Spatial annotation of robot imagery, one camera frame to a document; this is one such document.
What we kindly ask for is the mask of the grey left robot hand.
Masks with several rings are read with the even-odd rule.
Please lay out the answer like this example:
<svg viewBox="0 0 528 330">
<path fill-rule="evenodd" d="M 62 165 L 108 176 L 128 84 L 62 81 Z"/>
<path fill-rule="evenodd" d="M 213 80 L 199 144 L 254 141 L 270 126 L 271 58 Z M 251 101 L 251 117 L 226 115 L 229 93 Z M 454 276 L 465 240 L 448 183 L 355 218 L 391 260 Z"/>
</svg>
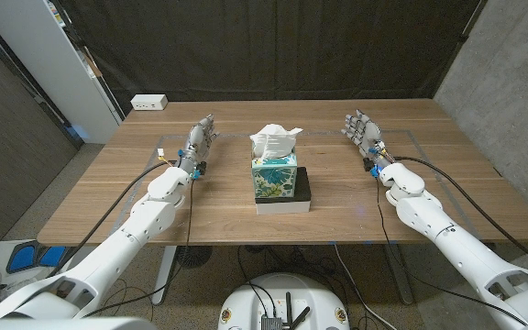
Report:
<svg viewBox="0 0 528 330">
<path fill-rule="evenodd" d="M 191 176 L 195 174 L 199 164 L 208 157 L 212 142 L 218 137 L 214 128 L 215 116 L 213 114 L 207 115 L 192 127 L 180 152 L 177 161 L 178 168 L 185 170 Z"/>
</svg>

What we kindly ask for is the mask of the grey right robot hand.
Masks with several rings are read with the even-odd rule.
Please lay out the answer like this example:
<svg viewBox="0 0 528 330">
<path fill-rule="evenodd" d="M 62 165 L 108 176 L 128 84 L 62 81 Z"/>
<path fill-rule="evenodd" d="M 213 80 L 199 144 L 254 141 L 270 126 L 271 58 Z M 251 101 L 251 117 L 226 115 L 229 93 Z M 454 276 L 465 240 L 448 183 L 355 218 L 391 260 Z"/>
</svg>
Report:
<svg viewBox="0 0 528 330">
<path fill-rule="evenodd" d="M 360 110 L 357 109 L 355 115 L 346 115 L 341 133 L 358 148 L 366 171 L 380 173 L 394 162 L 382 140 L 379 126 Z"/>
</svg>

